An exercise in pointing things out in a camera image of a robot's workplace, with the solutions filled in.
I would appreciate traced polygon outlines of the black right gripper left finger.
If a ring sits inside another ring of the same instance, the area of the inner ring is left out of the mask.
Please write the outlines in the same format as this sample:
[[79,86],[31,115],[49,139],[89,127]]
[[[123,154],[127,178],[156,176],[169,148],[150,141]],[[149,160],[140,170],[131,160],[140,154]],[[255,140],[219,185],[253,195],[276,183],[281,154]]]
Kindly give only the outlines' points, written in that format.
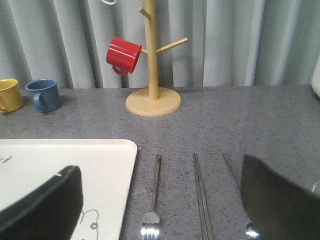
[[83,207],[78,166],[63,168],[0,212],[2,240],[69,240]]

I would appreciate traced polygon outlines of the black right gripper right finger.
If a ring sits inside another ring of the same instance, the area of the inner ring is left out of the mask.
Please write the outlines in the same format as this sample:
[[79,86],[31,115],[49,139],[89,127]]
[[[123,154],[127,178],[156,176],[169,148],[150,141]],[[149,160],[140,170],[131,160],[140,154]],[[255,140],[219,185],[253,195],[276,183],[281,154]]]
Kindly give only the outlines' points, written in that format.
[[320,198],[244,155],[240,195],[249,219],[264,240],[318,240]]

